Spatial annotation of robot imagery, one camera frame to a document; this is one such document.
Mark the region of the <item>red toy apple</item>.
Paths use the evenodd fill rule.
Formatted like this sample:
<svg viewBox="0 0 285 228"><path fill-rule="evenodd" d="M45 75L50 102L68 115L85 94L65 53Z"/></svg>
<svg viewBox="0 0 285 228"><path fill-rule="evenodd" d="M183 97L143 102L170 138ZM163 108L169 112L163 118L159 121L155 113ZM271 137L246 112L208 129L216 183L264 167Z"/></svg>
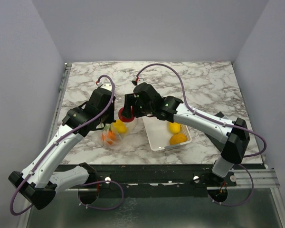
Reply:
<svg viewBox="0 0 285 228"><path fill-rule="evenodd" d="M130 110L125 110L125 111L124 108L121 108L118 111L118 118L124 123L132 122L135 119L132 107L130 108Z"/></svg>

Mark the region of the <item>white perforated plastic basket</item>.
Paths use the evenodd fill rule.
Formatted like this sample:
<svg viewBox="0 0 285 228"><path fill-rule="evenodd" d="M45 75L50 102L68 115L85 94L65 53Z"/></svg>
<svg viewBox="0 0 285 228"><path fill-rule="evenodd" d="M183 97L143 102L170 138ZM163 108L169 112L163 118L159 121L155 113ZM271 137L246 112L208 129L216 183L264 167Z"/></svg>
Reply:
<svg viewBox="0 0 285 228"><path fill-rule="evenodd" d="M144 123L150 148L154 152L174 149L186 145L192 141L192 137L190 135L188 127L185 125L181 125L180 133L184 134L187 140L185 142L181 142L175 145L170 145L170 139L173 134L169 130L169 121L159 120L156 117L152 117L152 114L147 114L146 116L142 117L142 120Z"/></svg>

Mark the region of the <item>orange toy fruit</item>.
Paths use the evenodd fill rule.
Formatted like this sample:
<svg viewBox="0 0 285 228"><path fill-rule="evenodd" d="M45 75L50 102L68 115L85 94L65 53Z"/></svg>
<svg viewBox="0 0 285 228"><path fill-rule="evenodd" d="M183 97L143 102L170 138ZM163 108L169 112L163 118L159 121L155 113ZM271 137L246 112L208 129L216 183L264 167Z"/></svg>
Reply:
<svg viewBox="0 0 285 228"><path fill-rule="evenodd" d="M103 131L101 135L101 140L105 144L113 145L116 142L117 138L115 133L113 133L112 131Z"/></svg>

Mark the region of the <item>clear zip top bag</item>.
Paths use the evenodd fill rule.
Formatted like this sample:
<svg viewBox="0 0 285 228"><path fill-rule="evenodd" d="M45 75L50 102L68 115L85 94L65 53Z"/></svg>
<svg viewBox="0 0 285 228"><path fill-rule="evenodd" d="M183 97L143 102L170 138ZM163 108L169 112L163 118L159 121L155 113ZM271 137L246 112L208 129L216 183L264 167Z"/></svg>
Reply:
<svg viewBox="0 0 285 228"><path fill-rule="evenodd" d="M113 147L121 144L124 138L135 129L137 123L137 118L134 118L131 122L124 122L117 119L111 124L107 123L100 133L102 145L105 147Z"/></svg>

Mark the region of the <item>yellow orange toy lemon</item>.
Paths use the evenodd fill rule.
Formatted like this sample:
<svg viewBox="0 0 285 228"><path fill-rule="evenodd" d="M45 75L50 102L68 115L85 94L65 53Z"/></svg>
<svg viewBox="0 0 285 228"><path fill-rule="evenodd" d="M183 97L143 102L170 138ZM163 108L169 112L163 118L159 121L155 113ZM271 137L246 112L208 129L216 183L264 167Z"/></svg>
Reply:
<svg viewBox="0 0 285 228"><path fill-rule="evenodd" d="M184 143L186 142L188 139L187 139L187 136L183 133L178 133L178 134L174 134L170 140L169 140L169 143L170 145L176 145L176 144L180 144L180 143Z"/></svg>

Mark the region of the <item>yellow toy pear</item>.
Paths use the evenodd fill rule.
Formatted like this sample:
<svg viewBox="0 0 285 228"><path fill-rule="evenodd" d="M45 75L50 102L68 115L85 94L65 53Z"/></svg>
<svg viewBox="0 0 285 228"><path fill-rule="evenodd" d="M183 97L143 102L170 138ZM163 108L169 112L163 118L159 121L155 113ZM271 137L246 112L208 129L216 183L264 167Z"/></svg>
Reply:
<svg viewBox="0 0 285 228"><path fill-rule="evenodd" d="M127 133L126 125L120 119L117 119L116 122L112 123L112 129L113 129L113 131L117 132L118 134L126 134Z"/></svg>

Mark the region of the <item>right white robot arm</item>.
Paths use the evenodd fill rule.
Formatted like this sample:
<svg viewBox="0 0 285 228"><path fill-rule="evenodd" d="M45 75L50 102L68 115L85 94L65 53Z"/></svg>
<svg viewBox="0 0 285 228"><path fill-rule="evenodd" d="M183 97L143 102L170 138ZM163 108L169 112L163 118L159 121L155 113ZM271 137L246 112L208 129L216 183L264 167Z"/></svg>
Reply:
<svg viewBox="0 0 285 228"><path fill-rule="evenodd" d="M179 123L202 131L223 145L220 157L215 161L209 181L219 186L235 164L241 164L250 136L247 124L241 118L235 121L199 112L174 96L162 97L148 83L137 85L131 94L124 96L124 106L119 118L131 122L134 118L155 117L161 121Z"/></svg>

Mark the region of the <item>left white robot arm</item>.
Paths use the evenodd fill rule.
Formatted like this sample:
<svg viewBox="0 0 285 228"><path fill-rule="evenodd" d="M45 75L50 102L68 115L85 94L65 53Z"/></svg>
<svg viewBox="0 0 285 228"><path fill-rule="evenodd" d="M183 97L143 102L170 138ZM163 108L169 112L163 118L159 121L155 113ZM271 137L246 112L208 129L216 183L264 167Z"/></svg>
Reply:
<svg viewBox="0 0 285 228"><path fill-rule="evenodd" d="M114 90L103 85L93 91L90 99L67 112L52 140L40 155L22 171L13 171L8 179L36 209L45 208L54 197L71 187L91 187L95 183L95 169L87 163L62 172L56 168L90 131L100 124L114 121Z"/></svg>

